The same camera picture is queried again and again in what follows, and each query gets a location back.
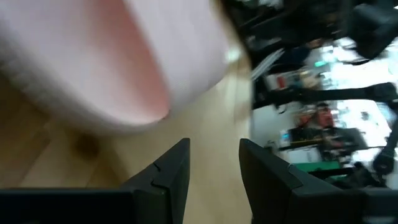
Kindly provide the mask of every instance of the wooden floor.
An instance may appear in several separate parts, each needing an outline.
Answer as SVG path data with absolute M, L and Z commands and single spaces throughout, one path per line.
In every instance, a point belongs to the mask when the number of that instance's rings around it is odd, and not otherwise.
M 117 187 L 96 141 L 39 111 L 0 74 L 0 187 Z

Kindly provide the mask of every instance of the green object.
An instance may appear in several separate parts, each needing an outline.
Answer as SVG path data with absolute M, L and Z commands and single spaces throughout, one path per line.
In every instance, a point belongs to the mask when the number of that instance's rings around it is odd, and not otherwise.
M 324 65 L 326 65 L 327 63 L 325 62 L 325 61 L 319 61 L 319 62 L 315 62 L 315 66 L 316 67 L 321 67 L 321 66 L 324 66 Z
M 340 165 L 337 161 L 326 161 L 326 162 L 308 162 L 294 164 L 297 168 L 305 172 L 311 172 L 316 170 L 331 170 L 339 169 Z

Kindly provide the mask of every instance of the light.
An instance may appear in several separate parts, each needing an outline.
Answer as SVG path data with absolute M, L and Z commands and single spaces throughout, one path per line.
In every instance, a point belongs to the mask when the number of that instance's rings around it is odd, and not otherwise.
M 319 61 L 319 62 L 315 62 L 314 63 L 314 66 L 316 66 L 316 67 L 321 67 L 321 66 L 324 66 L 324 65 L 326 65 L 327 63 L 326 62 L 324 62 L 324 61 Z

